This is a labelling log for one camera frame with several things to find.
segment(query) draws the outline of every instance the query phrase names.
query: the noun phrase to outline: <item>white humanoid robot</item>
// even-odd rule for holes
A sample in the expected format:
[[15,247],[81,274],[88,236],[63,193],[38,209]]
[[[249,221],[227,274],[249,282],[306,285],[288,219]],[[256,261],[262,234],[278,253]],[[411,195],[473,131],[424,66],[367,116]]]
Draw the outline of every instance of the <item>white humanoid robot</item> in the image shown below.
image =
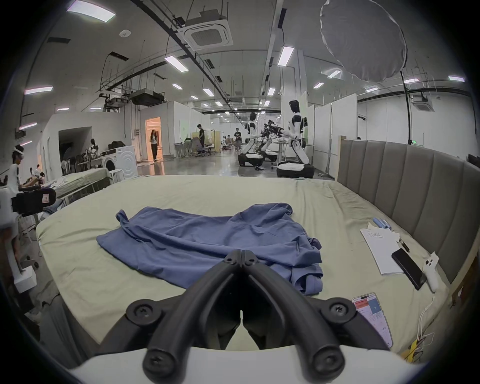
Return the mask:
[[277,152],[268,149],[270,144],[272,143],[272,138],[270,137],[270,129],[268,124],[265,124],[265,129],[262,134],[262,144],[258,148],[258,153],[263,155],[266,161],[276,161],[277,159]]
[[262,137],[255,119],[257,114],[252,112],[250,114],[250,121],[245,124],[245,129],[250,134],[250,139],[246,146],[242,149],[241,153],[238,155],[239,164],[241,167],[245,166],[245,163],[253,165],[255,168],[259,168],[260,165],[264,162],[264,156],[255,152],[255,145],[259,137]]
[[301,134],[304,125],[306,125],[306,120],[300,115],[300,105],[298,100],[292,100],[289,104],[294,115],[292,120],[288,123],[288,130],[281,129],[279,130],[279,134],[288,139],[288,145],[292,147],[298,160],[279,162],[276,167],[276,175],[278,177],[305,177],[311,179],[315,173],[315,168],[310,164],[310,160],[301,146]]

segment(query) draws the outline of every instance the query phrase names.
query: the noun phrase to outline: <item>phone screen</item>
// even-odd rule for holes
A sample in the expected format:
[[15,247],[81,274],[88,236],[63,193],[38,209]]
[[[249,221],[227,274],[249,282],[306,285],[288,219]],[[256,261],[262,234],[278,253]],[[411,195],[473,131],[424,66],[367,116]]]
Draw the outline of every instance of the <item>phone screen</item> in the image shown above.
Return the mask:
[[374,293],[369,293],[368,295],[354,298],[352,302],[357,308],[357,311],[368,320],[388,347],[391,348],[393,345],[392,335],[390,334],[387,320],[385,319],[377,296]]

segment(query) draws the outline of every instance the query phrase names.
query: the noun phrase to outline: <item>ceiling cassette air conditioner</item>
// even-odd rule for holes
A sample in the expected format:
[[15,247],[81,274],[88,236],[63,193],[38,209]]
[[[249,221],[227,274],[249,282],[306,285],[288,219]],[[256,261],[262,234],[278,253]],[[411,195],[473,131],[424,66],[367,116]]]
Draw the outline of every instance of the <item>ceiling cassette air conditioner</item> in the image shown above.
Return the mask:
[[233,45],[227,18],[216,9],[200,12],[200,17],[187,20],[177,32],[194,51]]

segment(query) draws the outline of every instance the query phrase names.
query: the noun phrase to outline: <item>paper document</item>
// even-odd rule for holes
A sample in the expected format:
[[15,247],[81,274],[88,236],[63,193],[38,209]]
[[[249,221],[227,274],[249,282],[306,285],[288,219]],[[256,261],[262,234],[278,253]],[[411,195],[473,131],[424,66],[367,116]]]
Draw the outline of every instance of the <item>paper document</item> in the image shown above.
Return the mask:
[[403,273],[402,268],[392,259],[392,253],[400,249],[397,244],[400,236],[398,233],[382,228],[364,228],[360,232],[372,251],[381,275]]

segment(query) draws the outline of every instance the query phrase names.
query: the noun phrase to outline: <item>pipe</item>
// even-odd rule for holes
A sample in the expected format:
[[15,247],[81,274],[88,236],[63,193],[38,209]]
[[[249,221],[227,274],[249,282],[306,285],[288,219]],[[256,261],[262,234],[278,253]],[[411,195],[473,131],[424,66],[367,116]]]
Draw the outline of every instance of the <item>pipe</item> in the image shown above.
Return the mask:
[[403,73],[400,71],[400,76],[402,77],[403,91],[405,93],[405,101],[407,103],[407,116],[408,116],[408,145],[412,145],[412,123],[410,121],[410,103],[408,102],[408,92],[407,86],[405,85],[405,80],[403,79]]

